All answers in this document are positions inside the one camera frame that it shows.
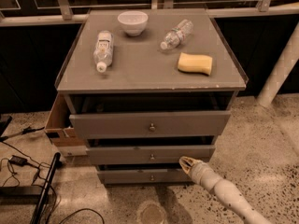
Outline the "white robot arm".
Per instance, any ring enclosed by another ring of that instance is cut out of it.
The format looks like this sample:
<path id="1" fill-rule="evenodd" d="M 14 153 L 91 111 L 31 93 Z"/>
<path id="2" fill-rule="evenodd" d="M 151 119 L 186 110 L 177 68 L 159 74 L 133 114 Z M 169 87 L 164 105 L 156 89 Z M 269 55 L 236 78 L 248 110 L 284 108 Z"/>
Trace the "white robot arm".
<path id="1" fill-rule="evenodd" d="M 215 195 L 218 201 L 238 215 L 244 224 L 272 224 L 249 204 L 234 183 L 218 175 L 206 162 L 182 156 L 179 164 L 195 184 Z"/>

